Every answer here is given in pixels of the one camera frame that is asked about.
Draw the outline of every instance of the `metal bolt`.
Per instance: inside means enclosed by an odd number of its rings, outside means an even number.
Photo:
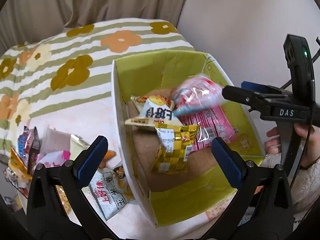
[[[247,164],[247,166],[249,166],[250,168],[252,168],[254,166],[254,162],[253,161],[246,161],[245,162]]]
[[[36,169],[37,170],[41,170],[43,168],[43,164],[42,163],[39,163],[37,166],[36,166]]]
[[[71,166],[72,164],[73,164],[73,160],[67,160],[67,161],[64,163],[64,165],[67,166],[67,167]]]
[[[282,171],[283,170],[283,166],[281,164],[277,164],[276,165],[276,168],[279,170],[279,171]]]

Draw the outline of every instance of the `pink package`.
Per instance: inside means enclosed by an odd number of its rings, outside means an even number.
[[[65,161],[69,160],[70,152],[68,151],[57,151],[48,154],[40,153],[38,155],[36,164],[42,163],[47,168],[61,166]]]
[[[202,73],[185,80],[172,93],[172,97],[177,105],[173,111],[176,116],[197,113],[225,101],[222,87]]]
[[[211,146],[211,141],[221,137],[226,143],[235,141],[236,134],[219,106],[210,107],[196,114],[178,116],[183,125],[200,124],[191,152]]]

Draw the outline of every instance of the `curtain fold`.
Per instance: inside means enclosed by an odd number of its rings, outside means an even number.
[[[157,18],[177,25],[184,0],[7,0],[0,11],[0,55],[66,28],[126,17]]]

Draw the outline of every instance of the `striped blanket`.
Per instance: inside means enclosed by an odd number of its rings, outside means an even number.
[[[171,23],[136,18],[12,47],[0,58],[0,154],[28,120],[110,97],[112,60],[163,49],[194,50]]]

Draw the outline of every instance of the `cream flower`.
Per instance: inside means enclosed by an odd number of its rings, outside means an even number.
[[[32,53],[31,57],[27,60],[27,68],[32,72],[35,71],[40,65],[46,63],[51,57],[51,45],[43,44],[40,45]]]
[[[10,140],[14,146],[17,145],[17,140],[19,134],[17,134],[17,128],[21,122],[25,125],[26,122],[30,119],[31,105],[29,105],[28,101],[22,99],[18,102],[17,110],[12,115],[9,120],[9,131],[11,132]]]

